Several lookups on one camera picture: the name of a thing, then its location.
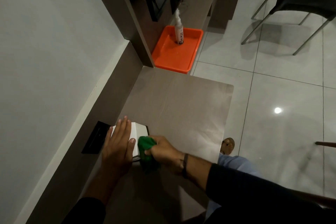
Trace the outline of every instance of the person's left hand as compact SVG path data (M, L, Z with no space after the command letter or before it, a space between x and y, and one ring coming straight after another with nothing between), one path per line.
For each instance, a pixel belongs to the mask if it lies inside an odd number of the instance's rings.
M123 120L118 120L114 129L107 132L102 150L101 172L103 176L112 179L119 179L126 174L132 165L133 149L135 139L131 138L131 121L127 116Z

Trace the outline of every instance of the black shirt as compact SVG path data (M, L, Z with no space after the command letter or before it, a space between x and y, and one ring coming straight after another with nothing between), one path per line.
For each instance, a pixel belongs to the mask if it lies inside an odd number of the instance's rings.
M222 223L230 216L271 222L295 218L319 218L321 221L321 218L331 220L336 217L334 210L304 201L278 184L217 164L211 166L206 193L222 206L215 210L206 224ZM103 223L105 214L101 201L84 197L71 209L63 223Z

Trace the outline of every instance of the orange tray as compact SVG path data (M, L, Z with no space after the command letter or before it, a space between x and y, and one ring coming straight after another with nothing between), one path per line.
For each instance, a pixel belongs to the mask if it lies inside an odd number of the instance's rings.
M166 26L157 42L152 58L155 66L187 74L195 60L203 30L183 28L184 43L178 45L174 26Z

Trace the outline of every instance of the bracelet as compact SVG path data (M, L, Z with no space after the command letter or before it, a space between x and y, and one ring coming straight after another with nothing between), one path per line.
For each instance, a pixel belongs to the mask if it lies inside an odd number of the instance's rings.
M188 162L188 154L186 153L183 158L183 169L182 169L182 176L187 178L187 162Z

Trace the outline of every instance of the white bottle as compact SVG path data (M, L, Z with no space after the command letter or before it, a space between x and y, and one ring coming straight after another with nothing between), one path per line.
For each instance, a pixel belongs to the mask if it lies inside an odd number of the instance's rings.
M175 12L175 35L178 44L183 44L183 25L181 23L181 18L179 17L180 11L176 9Z

